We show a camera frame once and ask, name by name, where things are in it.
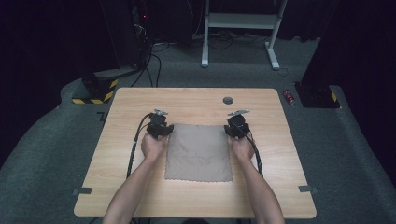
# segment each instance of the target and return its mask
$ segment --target yellow and black tape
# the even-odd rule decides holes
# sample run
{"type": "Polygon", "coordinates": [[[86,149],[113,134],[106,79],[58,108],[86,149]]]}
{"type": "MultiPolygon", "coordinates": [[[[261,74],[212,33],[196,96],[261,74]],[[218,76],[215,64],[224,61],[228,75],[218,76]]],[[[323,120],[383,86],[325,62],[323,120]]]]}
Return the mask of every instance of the yellow and black tape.
{"type": "Polygon", "coordinates": [[[332,92],[332,99],[333,99],[335,102],[337,102],[337,96],[335,95],[334,92],[332,92]]]}
{"type": "Polygon", "coordinates": [[[110,101],[111,97],[114,94],[114,90],[116,89],[117,84],[119,83],[118,79],[113,80],[108,87],[106,87],[104,90],[101,90],[103,92],[102,95],[103,97],[98,97],[98,98],[73,98],[72,101],[73,103],[77,105],[85,105],[85,104],[95,104],[95,105],[100,105],[100,104],[106,104],[110,101]]]}

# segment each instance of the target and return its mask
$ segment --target person's left hand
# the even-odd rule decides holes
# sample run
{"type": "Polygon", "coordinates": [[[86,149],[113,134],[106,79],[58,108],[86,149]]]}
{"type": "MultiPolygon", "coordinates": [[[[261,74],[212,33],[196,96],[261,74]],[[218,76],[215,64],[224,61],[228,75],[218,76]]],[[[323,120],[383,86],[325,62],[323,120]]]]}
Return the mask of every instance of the person's left hand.
{"type": "Polygon", "coordinates": [[[142,151],[145,159],[156,161],[165,149],[168,136],[155,139],[149,133],[146,133],[142,140],[142,151]]]}

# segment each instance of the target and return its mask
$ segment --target black speaker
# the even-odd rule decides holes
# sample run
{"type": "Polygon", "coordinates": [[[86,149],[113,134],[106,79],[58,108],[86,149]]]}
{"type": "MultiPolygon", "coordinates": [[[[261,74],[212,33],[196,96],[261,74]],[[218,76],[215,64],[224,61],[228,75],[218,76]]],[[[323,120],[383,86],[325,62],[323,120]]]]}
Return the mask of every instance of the black speaker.
{"type": "Polygon", "coordinates": [[[191,0],[151,0],[152,19],[155,33],[164,35],[178,42],[190,45],[193,34],[193,17],[201,18],[200,11],[194,12],[194,3],[191,0]]]}
{"type": "Polygon", "coordinates": [[[91,72],[137,68],[144,61],[133,1],[62,1],[65,23],[91,72]]]}

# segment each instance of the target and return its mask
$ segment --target white metal stand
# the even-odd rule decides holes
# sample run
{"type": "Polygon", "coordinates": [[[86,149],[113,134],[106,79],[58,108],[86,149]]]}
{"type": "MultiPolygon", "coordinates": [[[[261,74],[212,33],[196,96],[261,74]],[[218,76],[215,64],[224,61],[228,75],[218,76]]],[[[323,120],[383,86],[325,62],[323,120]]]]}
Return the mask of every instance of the white metal stand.
{"type": "Polygon", "coordinates": [[[205,36],[202,51],[202,67],[209,66],[208,60],[208,36],[209,27],[222,28],[248,28],[273,30],[270,42],[265,42],[265,48],[268,52],[273,69],[279,69],[279,63],[274,53],[274,43],[276,35],[282,22],[283,12],[288,0],[283,0],[280,10],[276,15],[259,15],[259,14],[231,14],[231,13],[209,13],[209,0],[206,0],[205,9],[205,36]]]}

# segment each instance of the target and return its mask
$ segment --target person's right hand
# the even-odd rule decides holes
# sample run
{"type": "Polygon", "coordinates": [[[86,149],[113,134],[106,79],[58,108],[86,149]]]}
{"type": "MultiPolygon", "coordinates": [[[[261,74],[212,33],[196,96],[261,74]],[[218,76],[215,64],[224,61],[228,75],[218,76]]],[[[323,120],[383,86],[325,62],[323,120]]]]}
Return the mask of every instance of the person's right hand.
{"type": "Polygon", "coordinates": [[[250,161],[253,157],[254,150],[248,139],[246,137],[241,139],[230,137],[230,140],[236,158],[240,161],[250,161]]]}
{"type": "Polygon", "coordinates": [[[151,134],[146,133],[142,140],[142,151],[145,159],[156,161],[165,149],[165,144],[168,136],[163,136],[160,139],[155,139],[151,134]]]}

